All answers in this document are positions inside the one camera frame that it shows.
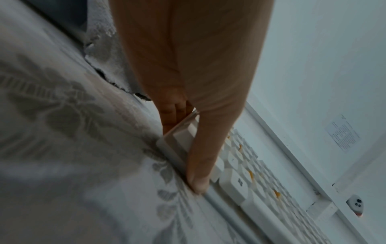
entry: keyboard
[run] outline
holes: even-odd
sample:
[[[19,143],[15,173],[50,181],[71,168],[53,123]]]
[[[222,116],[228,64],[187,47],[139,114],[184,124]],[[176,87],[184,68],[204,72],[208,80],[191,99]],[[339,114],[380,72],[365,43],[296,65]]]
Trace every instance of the keyboard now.
[[[194,111],[157,141],[182,174],[199,124]],[[248,243],[331,244],[248,142],[231,129],[204,197]]]

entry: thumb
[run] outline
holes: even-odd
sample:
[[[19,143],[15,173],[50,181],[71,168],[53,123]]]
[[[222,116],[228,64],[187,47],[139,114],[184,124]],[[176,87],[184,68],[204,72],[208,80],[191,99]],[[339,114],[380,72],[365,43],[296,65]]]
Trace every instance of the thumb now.
[[[221,116],[200,113],[200,121],[188,154],[186,169],[187,181],[197,194],[207,190],[210,173],[218,153],[238,115]]]

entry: human hand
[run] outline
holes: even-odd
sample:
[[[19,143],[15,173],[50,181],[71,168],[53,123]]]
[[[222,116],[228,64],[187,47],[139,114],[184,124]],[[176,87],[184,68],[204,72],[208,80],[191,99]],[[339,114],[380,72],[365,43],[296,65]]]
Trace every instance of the human hand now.
[[[264,42],[273,0],[110,0],[126,56],[157,107],[163,133],[200,112],[188,154],[196,193],[241,114]]]

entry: mechanical keyboard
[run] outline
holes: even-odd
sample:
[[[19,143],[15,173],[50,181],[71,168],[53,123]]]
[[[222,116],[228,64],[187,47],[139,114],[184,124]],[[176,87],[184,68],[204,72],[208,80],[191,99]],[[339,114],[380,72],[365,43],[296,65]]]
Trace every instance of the mechanical keyboard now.
[[[182,173],[197,132],[194,111],[157,141],[157,146]],[[248,243],[331,244],[285,187],[251,148],[231,129],[210,175],[204,197]]]

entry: floral pattern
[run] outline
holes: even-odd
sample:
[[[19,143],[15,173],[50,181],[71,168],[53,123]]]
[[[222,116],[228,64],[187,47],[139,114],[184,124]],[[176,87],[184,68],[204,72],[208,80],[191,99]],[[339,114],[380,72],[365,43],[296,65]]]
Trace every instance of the floral pattern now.
[[[134,97],[23,3],[0,16],[0,243],[245,243],[159,152]]]

